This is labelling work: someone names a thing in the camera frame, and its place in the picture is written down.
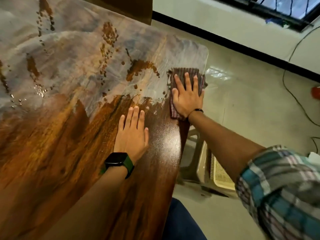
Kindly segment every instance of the forearm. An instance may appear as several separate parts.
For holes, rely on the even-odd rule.
[[[109,168],[42,239],[101,239],[111,201],[127,173],[124,166]]]
[[[248,161],[265,149],[216,123],[202,112],[192,112],[189,121],[206,141],[218,162],[234,182]]]

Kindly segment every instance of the shirt sleeve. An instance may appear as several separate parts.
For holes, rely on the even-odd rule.
[[[320,162],[277,145],[249,161],[235,184],[272,239],[320,239]]]

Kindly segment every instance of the wooden table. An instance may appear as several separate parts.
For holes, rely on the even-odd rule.
[[[150,149],[114,199],[108,239],[160,239],[189,128],[167,71],[207,48],[81,0],[0,0],[0,239],[36,239],[99,178],[120,116]]]

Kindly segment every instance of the wall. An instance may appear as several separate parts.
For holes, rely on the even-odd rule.
[[[286,61],[311,30],[298,33],[266,24],[262,18],[215,0],[153,0],[153,10]],[[320,29],[302,41],[291,63],[320,74],[317,40],[320,40]]]

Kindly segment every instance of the floor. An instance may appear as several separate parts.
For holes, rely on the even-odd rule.
[[[207,116],[265,147],[282,144],[303,155],[316,151],[310,136],[319,137],[320,127],[308,121],[283,87],[283,69],[155,20],[151,25],[209,49],[206,65],[209,86],[203,105]],[[284,79],[310,118],[320,124],[320,103],[310,96],[311,87],[318,84],[291,72],[286,72]],[[186,160],[182,158],[184,166],[188,164]],[[237,199],[202,196],[181,185],[176,185],[173,196],[186,206],[208,240],[265,239]]]

